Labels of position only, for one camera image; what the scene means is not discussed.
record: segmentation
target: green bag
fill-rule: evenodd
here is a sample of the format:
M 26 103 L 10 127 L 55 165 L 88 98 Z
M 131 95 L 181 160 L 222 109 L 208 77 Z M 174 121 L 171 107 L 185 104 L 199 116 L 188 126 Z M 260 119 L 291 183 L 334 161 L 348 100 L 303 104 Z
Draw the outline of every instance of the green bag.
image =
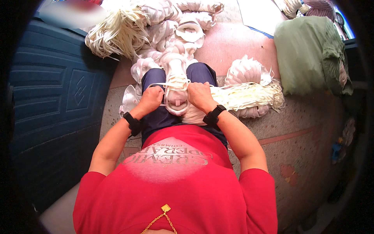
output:
M 330 90 L 352 95 L 345 45 L 327 17 L 306 16 L 286 20 L 274 33 L 283 94 L 309 94 Z M 347 73 L 344 87 L 339 83 L 340 61 Z

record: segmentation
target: navy pants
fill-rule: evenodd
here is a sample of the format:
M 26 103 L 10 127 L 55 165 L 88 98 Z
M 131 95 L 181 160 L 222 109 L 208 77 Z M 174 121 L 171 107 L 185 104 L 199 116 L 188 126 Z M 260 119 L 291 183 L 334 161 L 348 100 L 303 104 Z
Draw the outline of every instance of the navy pants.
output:
M 205 83 L 209 82 L 209 84 L 218 87 L 217 78 L 215 76 L 215 71 L 211 69 L 205 63 L 193 63 L 187 68 L 187 78 L 191 80 L 191 82 L 199 82 Z M 166 74 L 165 71 L 159 68 L 152 68 L 150 69 L 142 78 L 142 93 L 145 91 L 148 86 L 153 83 L 165 83 L 166 82 Z M 143 126 L 142 134 L 142 146 L 145 140 L 154 132 L 161 130 L 163 128 L 176 126 L 176 125 L 184 125 L 182 123 L 181 117 L 172 115 L 166 110 L 164 106 L 159 106 L 153 112 L 147 114 L 141 119 L 141 123 Z M 201 128 L 207 130 L 212 135 L 217 137 L 222 144 L 227 148 L 227 139 L 223 135 L 221 131 L 218 131 L 210 126 L 200 126 Z

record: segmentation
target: floor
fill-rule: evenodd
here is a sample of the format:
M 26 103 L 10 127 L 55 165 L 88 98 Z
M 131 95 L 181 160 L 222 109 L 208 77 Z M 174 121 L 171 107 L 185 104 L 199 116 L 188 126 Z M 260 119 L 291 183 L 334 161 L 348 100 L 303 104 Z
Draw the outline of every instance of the floor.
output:
M 225 10 L 218 15 L 217 25 L 205 32 L 205 43 L 196 51 L 195 58 L 216 71 L 220 86 L 223 86 L 232 61 L 245 54 L 254 57 L 268 70 L 271 68 L 275 78 L 280 78 L 273 40 L 243 25 L 236 1 L 221 2 L 225 4 Z M 129 60 L 121 60 L 113 77 L 100 139 L 120 119 L 118 107 L 122 104 L 123 93 L 127 85 L 135 83 L 130 67 Z M 342 166 L 331 165 L 329 156 L 331 145 L 342 131 L 341 100 L 326 93 L 287 96 L 280 114 L 271 110 L 261 118 L 241 121 L 256 135 L 266 153 L 269 172 L 275 180 L 279 231 L 282 231 L 317 209 L 339 179 Z M 128 140 L 119 162 L 140 147 L 140 136 Z M 232 151 L 229 155 L 239 176 L 239 162 Z

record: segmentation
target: black wristband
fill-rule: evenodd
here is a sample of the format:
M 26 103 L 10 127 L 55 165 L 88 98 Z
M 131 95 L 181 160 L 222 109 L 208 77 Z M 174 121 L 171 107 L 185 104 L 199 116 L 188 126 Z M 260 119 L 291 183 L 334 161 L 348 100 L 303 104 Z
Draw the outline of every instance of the black wristband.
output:
M 129 112 L 126 112 L 123 115 L 123 118 L 129 123 L 129 129 L 131 130 L 131 135 L 136 136 L 141 131 L 141 124 L 140 121 L 134 119 Z
M 216 108 L 214 108 L 214 110 L 212 110 L 211 112 L 209 112 L 203 119 L 203 122 L 214 127 L 214 128 L 218 128 L 217 126 L 217 123 L 218 123 L 218 115 L 220 115 L 220 113 L 222 111 L 226 110 L 226 108 L 222 105 L 217 105 Z

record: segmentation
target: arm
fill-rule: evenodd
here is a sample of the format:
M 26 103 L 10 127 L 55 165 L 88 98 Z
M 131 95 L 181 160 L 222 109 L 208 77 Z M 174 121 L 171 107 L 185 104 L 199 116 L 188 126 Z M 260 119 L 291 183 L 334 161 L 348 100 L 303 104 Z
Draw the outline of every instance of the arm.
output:
M 147 88 L 139 104 L 130 111 L 131 116 L 134 119 L 141 119 L 156 110 L 161 104 L 162 96 L 163 90 L 161 87 Z M 109 175 L 114 170 L 130 134 L 129 123 L 123 118 L 120 119 L 97 145 L 88 171 L 96 171 L 105 176 Z
M 188 99 L 205 114 L 214 110 L 218 105 L 212 98 L 208 82 L 205 84 L 190 83 L 188 85 Z M 268 172 L 265 153 L 247 126 L 226 110 L 218 116 L 217 125 L 239 159 L 241 173 L 251 168 Z

